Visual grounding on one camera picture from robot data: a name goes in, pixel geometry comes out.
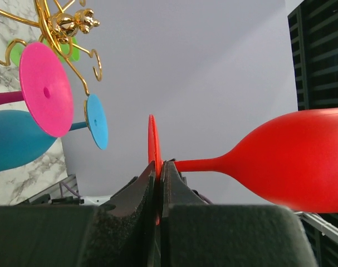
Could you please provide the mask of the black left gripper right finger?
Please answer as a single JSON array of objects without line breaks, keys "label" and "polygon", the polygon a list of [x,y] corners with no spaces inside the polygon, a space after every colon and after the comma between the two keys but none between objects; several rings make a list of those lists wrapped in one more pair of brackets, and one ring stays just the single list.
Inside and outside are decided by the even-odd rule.
[{"label": "black left gripper right finger", "polygon": [[298,217],[274,205],[206,204],[173,162],[161,172],[162,266],[315,266]]}]

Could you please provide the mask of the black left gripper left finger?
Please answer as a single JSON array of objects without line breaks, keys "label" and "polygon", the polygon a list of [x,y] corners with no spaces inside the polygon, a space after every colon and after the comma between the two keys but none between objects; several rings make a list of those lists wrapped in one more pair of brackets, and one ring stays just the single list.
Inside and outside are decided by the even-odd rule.
[{"label": "black left gripper left finger", "polygon": [[0,266],[153,266],[155,166],[100,206],[0,206]]}]

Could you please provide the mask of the red wine glass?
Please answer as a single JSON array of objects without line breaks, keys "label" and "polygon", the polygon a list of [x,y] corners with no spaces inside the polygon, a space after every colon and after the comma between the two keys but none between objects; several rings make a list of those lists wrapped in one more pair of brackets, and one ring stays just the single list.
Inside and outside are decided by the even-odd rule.
[{"label": "red wine glass", "polygon": [[174,164],[179,172],[226,174],[294,210],[338,213],[338,108],[276,117],[222,156]]}]

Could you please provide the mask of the green wine glass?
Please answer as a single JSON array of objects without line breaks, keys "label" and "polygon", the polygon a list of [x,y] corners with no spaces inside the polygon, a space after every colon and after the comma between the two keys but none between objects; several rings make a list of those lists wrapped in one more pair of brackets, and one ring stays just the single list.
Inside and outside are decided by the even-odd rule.
[{"label": "green wine glass", "polygon": [[[70,46],[69,44],[66,43],[61,43],[60,47],[63,51],[63,53],[67,54],[69,52]],[[21,54],[24,50],[24,46],[21,44],[17,43],[11,50],[10,52],[10,60],[15,66],[19,66],[19,60],[21,57]],[[71,56],[68,58],[70,62],[77,62],[80,60],[80,50],[74,47],[72,49]]]}]

